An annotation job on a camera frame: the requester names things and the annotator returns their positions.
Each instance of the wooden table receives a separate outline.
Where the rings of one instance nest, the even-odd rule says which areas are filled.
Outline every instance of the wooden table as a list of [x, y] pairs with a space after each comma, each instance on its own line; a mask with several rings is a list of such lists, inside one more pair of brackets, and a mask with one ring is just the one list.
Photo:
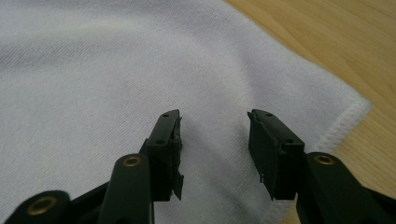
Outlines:
[[[373, 103], [372, 111], [333, 154], [363, 186], [396, 198], [396, 1], [228, 3]], [[283, 223], [299, 223], [295, 208]]]

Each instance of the white towel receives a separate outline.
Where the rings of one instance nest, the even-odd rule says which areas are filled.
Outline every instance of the white towel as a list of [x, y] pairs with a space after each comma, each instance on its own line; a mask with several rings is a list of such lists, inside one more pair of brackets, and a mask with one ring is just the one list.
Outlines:
[[179, 109], [182, 200], [155, 203], [156, 223], [278, 222], [290, 203], [248, 153], [253, 108], [329, 152], [370, 103], [219, 0], [3, 0], [0, 221], [38, 192], [107, 182]]

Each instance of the wood grain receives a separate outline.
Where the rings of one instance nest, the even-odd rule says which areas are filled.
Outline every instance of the wood grain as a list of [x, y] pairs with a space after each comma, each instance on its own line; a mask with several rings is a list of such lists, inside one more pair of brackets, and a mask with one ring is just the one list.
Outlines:
[[[365, 187], [396, 198], [396, 1], [227, 2], [373, 103], [333, 154]], [[295, 208], [283, 223], [300, 223]]]

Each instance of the wooden surface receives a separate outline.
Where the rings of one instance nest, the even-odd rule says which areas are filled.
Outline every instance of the wooden surface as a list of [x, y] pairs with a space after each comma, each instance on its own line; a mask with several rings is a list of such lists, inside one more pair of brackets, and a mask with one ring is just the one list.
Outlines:
[[[396, 198], [396, 1], [228, 0], [374, 107], [334, 151], [363, 186]], [[295, 208], [283, 223], [299, 223]]]

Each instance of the white cloth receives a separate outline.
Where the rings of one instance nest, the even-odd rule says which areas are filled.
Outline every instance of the white cloth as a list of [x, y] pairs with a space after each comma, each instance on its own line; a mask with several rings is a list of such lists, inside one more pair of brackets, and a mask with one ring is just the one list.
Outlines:
[[3, 0], [0, 220], [38, 192], [105, 183], [176, 108], [182, 201], [155, 203], [156, 223], [275, 223], [289, 203], [260, 183], [247, 111], [331, 151], [370, 103], [222, 1]]

